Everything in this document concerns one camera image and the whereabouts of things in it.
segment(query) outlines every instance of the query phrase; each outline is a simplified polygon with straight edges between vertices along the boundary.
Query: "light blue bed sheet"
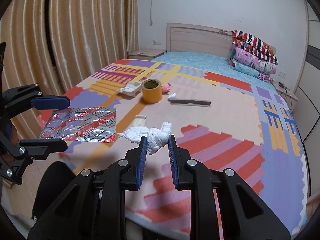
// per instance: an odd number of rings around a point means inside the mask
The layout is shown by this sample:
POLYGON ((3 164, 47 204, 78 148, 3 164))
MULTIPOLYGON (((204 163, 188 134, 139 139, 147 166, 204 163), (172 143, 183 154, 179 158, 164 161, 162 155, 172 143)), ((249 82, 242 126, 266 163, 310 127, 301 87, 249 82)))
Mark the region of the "light blue bed sheet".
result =
POLYGON ((252 85, 259 86, 271 92, 276 91, 275 87, 267 82, 261 81, 255 77, 231 69, 228 64, 228 60, 224 57, 198 52, 167 52, 164 55, 153 59, 152 61, 179 64, 183 66, 208 70, 227 77, 247 82, 252 85))

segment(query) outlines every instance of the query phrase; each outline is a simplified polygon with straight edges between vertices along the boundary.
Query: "medicine blister pack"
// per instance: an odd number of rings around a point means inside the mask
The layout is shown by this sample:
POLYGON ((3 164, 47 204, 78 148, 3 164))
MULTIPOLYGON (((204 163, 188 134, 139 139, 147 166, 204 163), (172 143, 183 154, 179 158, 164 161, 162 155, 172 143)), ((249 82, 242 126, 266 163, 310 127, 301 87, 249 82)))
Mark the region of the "medicine blister pack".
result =
POLYGON ((112 107, 66 108, 54 111, 39 138, 65 141, 114 142, 116 109, 112 107))

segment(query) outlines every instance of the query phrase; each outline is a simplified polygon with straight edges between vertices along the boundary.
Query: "stack of pillows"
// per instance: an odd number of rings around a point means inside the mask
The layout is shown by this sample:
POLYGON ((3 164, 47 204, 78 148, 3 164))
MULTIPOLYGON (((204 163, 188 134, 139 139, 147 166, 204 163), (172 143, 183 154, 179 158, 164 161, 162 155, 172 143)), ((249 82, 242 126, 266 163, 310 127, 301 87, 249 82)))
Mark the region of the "stack of pillows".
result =
POLYGON ((233 31, 229 64, 232 69, 271 83, 278 61, 268 44, 251 34, 233 31))

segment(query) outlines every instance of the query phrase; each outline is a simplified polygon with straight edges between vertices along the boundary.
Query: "pink toy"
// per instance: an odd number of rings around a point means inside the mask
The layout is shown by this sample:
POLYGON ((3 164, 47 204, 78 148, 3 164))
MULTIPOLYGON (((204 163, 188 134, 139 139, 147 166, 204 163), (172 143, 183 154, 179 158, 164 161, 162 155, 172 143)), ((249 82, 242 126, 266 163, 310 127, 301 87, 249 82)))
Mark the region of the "pink toy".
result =
POLYGON ((166 83, 166 82, 162 83, 161 84, 162 93, 169 92, 170 91, 170 87, 171 87, 170 83, 166 83))

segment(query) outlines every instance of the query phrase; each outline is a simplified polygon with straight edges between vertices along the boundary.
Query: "striped pillow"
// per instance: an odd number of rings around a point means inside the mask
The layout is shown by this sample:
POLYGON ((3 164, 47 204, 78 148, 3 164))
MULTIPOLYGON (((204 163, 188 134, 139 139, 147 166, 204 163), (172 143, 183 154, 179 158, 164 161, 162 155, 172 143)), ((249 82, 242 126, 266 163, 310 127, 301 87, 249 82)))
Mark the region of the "striped pillow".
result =
POLYGON ((245 43, 251 45, 263 54, 266 54, 267 56, 276 59, 276 56, 274 55, 270 46, 251 34, 244 33, 242 31, 233 31, 231 37, 244 41, 245 43))
POLYGON ((271 62, 275 65, 278 65, 278 61, 277 61, 276 57, 273 58, 270 55, 264 54, 261 51, 258 51, 257 49, 255 49, 253 46, 251 46, 243 41, 234 40, 232 44, 238 48, 244 49, 246 52, 249 52, 252 55, 257 56, 259 59, 263 59, 263 60, 271 62))

